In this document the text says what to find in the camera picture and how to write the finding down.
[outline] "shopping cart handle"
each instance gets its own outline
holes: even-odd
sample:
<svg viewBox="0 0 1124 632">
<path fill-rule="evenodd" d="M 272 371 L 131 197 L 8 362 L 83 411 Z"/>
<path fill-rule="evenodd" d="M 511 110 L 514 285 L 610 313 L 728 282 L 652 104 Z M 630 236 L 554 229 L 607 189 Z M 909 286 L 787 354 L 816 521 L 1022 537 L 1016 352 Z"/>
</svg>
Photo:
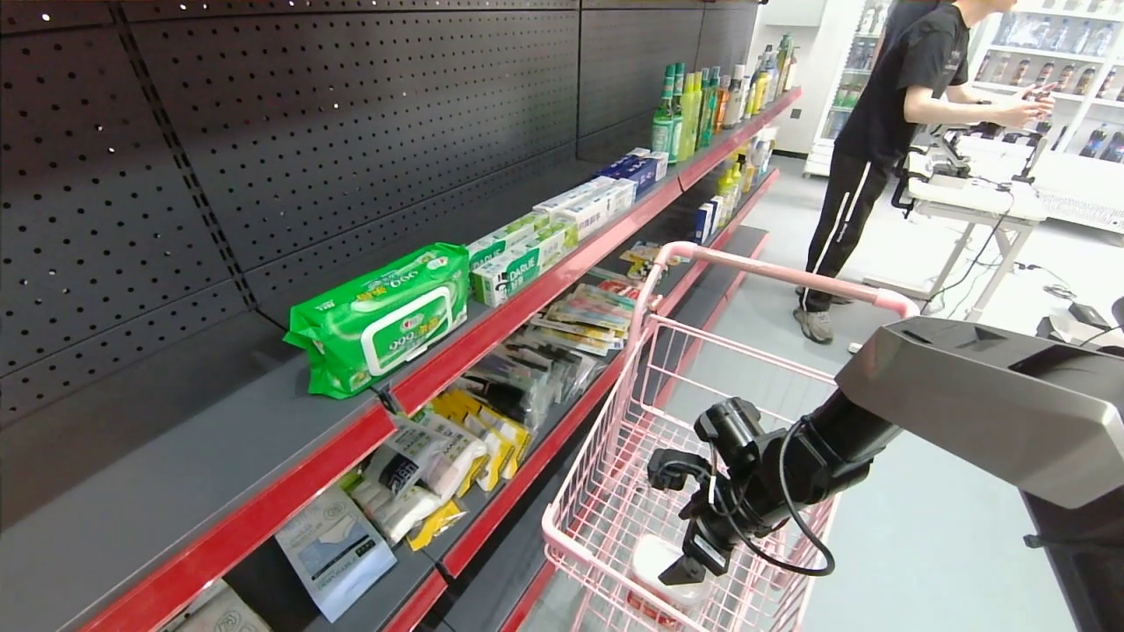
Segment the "shopping cart handle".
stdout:
<svg viewBox="0 0 1124 632">
<path fill-rule="evenodd" d="M 710 263 L 736 268 L 751 274 L 769 277 L 770 279 L 777 279 L 795 286 L 803 286 L 835 296 L 853 298 L 855 300 L 869 303 L 881 309 L 889 309 L 901 318 L 908 318 L 919 314 L 917 305 L 914 304 L 914 301 L 891 290 L 871 288 L 859 283 L 832 279 L 831 277 L 813 274 L 810 272 L 805 272 L 804 270 L 774 265 L 772 263 L 765 263 L 764 261 L 758 261 L 755 259 L 749 259 L 746 256 L 731 254 L 728 252 L 711 250 L 690 242 L 671 242 L 660 249 L 660 254 L 656 255 L 654 261 L 652 271 L 653 274 L 655 273 L 656 267 L 662 270 L 667 267 L 668 261 L 676 256 L 694 259 L 696 261 L 708 261 Z"/>
</svg>

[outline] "green wet wipes package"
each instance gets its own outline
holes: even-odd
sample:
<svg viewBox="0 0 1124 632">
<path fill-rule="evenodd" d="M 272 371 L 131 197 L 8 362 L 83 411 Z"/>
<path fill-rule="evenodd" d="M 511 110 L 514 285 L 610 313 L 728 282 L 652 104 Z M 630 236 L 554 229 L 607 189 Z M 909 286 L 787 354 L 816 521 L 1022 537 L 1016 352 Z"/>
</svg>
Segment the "green wet wipes package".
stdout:
<svg viewBox="0 0 1124 632">
<path fill-rule="evenodd" d="M 343 399 L 463 323 L 468 295 L 468 250 L 433 244 L 292 307 L 284 341 L 308 352 L 308 391 Z"/>
</svg>

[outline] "black pants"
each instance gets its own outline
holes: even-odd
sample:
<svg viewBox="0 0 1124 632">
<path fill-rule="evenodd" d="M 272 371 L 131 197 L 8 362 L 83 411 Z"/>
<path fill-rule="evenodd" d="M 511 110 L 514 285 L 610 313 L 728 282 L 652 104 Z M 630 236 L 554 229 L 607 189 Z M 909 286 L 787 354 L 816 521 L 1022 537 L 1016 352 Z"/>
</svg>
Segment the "black pants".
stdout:
<svg viewBox="0 0 1124 632">
<path fill-rule="evenodd" d="M 827 195 L 819 211 L 819 224 L 808 246 L 808 272 L 834 278 L 859 245 L 862 228 L 871 209 L 886 190 L 890 166 L 851 157 L 839 151 L 832 155 L 827 177 Z M 827 312 L 831 295 L 805 290 L 800 307 L 808 312 Z"/>
</svg>

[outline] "pink shopping cart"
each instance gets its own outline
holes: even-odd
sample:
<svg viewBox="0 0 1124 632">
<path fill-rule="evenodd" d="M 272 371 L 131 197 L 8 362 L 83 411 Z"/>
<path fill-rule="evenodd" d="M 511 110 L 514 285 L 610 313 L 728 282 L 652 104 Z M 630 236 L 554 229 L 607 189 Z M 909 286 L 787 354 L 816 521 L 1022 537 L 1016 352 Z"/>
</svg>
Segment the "pink shopping cart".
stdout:
<svg viewBox="0 0 1124 632">
<path fill-rule="evenodd" d="M 798 630 L 810 578 L 782 570 L 747 547 L 734 549 L 725 575 L 708 574 L 699 585 L 700 603 L 689 608 L 650 590 L 633 572 L 634 547 L 642 538 L 650 542 L 654 535 L 679 547 L 686 526 L 679 511 L 692 493 L 690 484 L 681 491 L 649 485 L 646 466 L 653 451 L 706 454 L 709 446 L 696 436 L 692 422 L 701 410 L 732 395 L 756 406 L 768 432 L 789 426 L 834 391 L 827 373 L 649 313 L 656 280 L 676 256 L 863 300 L 901 317 L 917 314 L 913 303 L 887 290 L 687 242 L 664 245 L 636 301 L 624 350 L 625 369 L 543 516 L 546 557 L 584 587 L 574 630 Z M 724 372 L 720 368 L 736 369 Z M 725 471 L 713 454 L 711 467 L 715 472 Z M 836 500 L 828 499 L 801 512 L 806 526 L 819 539 L 831 527 L 835 506 Z M 795 567 L 824 563 L 819 549 L 792 521 L 755 544 L 773 560 Z"/>
</svg>

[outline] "person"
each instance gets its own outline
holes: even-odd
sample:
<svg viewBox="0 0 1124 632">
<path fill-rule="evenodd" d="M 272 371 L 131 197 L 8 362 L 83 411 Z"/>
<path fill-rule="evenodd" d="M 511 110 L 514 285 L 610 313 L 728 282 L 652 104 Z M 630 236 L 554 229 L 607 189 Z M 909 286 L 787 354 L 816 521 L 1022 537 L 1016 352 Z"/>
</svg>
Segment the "person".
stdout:
<svg viewBox="0 0 1124 632">
<path fill-rule="evenodd" d="M 808 246 L 808 272 L 839 274 L 858 245 L 867 217 L 886 189 L 894 165 L 909 150 L 918 125 L 988 120 L 1004 127 L 1024 127 L 1053 110 L 1049 93 L 1027 100 L 1039 90 L 1035 85 L 1014 97 L 969 85 L 969 28 L 994 12 L 1010 11 L 1016 2 L 942 3 L 888 44 L 835 139 L 827 192 Z M 792 316 L 800 331 L 814 342 L 831 343 L 832 296 L 807 288 L 798 294 Z"/>
<path fill-rule="evenodd" d="M 901 37 L 901 34 L 913 26 L 915 21 L 924 18 L 941 4 L 951 1 L 894 0 L 890 13 L 886 17 L 886 22 L 882 25 L 882 34 L 878 37 L 878 44 L 874 45 L 874 63 L 878 63 L 878 60 L 882 57 L 882 52 L 890 44 L 897 42 Z"/>
</svg>

